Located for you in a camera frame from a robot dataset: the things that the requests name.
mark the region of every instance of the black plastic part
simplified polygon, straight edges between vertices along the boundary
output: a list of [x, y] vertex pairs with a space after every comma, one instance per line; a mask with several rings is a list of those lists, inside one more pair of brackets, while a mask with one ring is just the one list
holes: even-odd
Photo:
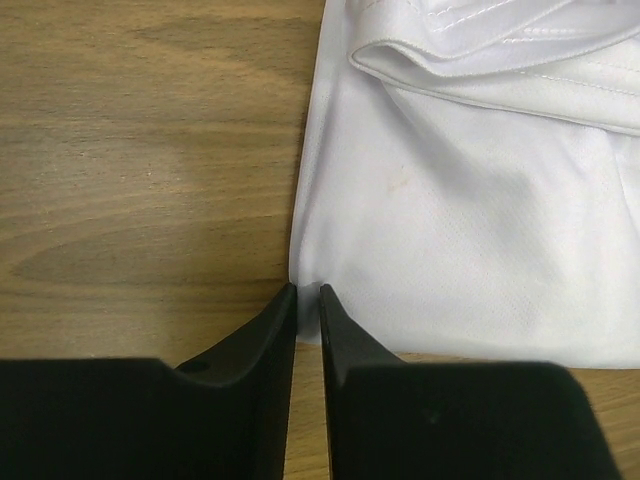
[[321, 288], [333, 480], [614, 480], [580, 385], [545, 363], [410, 364]]
[[2, 479], [281, 479], [296, 290], [172, 370], [154, 359], [0, 361]]

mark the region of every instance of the stitched seam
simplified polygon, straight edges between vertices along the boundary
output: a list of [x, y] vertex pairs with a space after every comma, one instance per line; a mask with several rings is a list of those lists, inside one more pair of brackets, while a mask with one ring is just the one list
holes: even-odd
[[618, 68], [620, 70], [626, 70], [627, 72], [640, 73], [640, 70], [636, 70], [635, 68], [622, 67], [620, 65], [613, 65], [611, 63], [595, 62], [595, 61], [589, 61], [589, 62], [586, 62], [586, 63], [588, 63], [589, 65], [603, 65], [605, 67], [611, 67], [611, 68]]
[[596, 88], [598, 90], [604, 90], [605, 92], [619, 93], [621, 95], [630, 95], [632, 97], [640, 97], [639, 93], [631, 92], [629, 90], [619, 90], [617, 88], [604, 87], [602, 85], [598, 85], [598, 84], [594, 84], [594, 83], [578, 82], [577, 80], [571, 80], [570, 78], [551, 77], [549, 75], [540, 75], [540, 74], [537, 74], [537, 73], [529, 73], [529, 72], [523, 72], [523, 71], [518, 71], [516, 73], [519, 73], [521, 75], [527, 75], [529, 77], [539, 77], [539, 78], [544, 78], [546, 80], [553, 80], [555, 82], [573, 83], [575, 85], [581, 85], [583, 87], [589, 87], [589, 88]]
[[555, 41], [555, 40], [572, 40], [580, 37], [541, 37], [541, 38], [505, 38], [502, 40], [502, 43], [524, 43], [524, 42], [547, 42], [547, 41]]
[[[360, 10], [360, 15], [362, 15], [364, 12], [366, 12], [367, 10], [369, 10], [372, 7], [375, 7], [376, 5], [383, 3], [383, 2], [388, 2], [388, 1], [394, 1], [394, 0], [375, 0], [374, 2], [371, 2], [369, 5], [367, 5], [366, 7], [364, 7], [362, 10]], [[411, 9], [415, 12], [418, 13], [418, 15], [420, 15], [421, 17], [424, 17], [424, 13], [414, 4], [411, 2], [411, 0], [402, 0], [404, 3], [406, 3], [409, 7], [411, 7]], [[481, 10], [478, 10], [475, 13], [472, 13], [471, 15], [467, 15], [466, 17], [462, 17], [459, 18], [458, 20], [456, 20], [455, 22], [449, 23], [448, 25], [445, 25], [444, 27], [439, 27], [434, 29], [434, 32], [444, 32], [445, 30], [449, 30], [451, 27], [455, 27], [456, 25], [466, 22], [467, 20], [470, 20], [474, 17], [477, 17], [479, 15], [482, 15], [483, 13], [487, 13], [490, 12], [491, 10], [494, 10], [496, 8], [502, 7], [503, 5], [506, 5], [508, 3], [511, 2], [515, 2], [516, 0], [502, 0], [500, 3], [496, 3], [494, 5], [490, 5], [488, 7], [485, 7]], [[428, 13], [426, 16], [431, 17], [431, 16], [435, 16], [438, 17], [444, 13], [447, 13], [449, 11], [451, 11], [452, 7], [448, 7], [444, 10], [441, 10], [439, 12], [431, 12]]]
[[483, 8], [481, 10], [478, 10], [475, 13], [472, 13], [471, 15], [467, 15], [466, 17], [462, 17], [459, 18], [458, 20], [456, 20], [453, 23], [450, 23], [449, 25], [445, 25], [444, 27], [440, 27], [440, 28], [436, 28], [434, 30], [434, 32], [444, 32], [445, 30], [450, 29], [451, 27], [454, 27], [462, 22], [466, 22], [467, 20], [471, 20], [474, 17], [477, 17], [478, 15], [482, 15], [483, 13], [487, 13], [490, 12], [491, 10], [494, 10], [498, 7], [502, 7], [503, 5], [506, 5], [507, 3], [511, 3], [511, 2], [515, 2], [516, 0], [502, 0], [500, 3], [496, 3], [495, 5], [491, 5], [489, 7]]

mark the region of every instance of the folded fabric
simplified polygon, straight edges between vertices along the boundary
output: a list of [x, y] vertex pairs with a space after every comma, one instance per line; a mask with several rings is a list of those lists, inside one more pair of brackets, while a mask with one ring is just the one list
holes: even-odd
[[640, 5], [328, 0], [291, 238], [387, 347], [640, 367]]

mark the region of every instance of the wood grain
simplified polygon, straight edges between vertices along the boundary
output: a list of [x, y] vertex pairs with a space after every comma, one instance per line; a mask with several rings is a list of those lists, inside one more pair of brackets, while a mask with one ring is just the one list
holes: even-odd
[[[278, 290], [322, 8], [0, 0], [1, 357], [176, 364]], [[327, 478], [320, 360], [298, 347], [290, 479]], [[576, 373], [640, 478], [640, 372]]]

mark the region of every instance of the hole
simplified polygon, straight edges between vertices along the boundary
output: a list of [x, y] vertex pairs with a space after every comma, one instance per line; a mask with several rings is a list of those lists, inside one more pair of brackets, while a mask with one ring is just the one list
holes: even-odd
[[207, 362], [203, 362], [202, 360], [191, 360], [187, 363], [183, 363], [178, 367], [183, 373], [200, 373], [205, 370], [209, 370], [209, 364]]

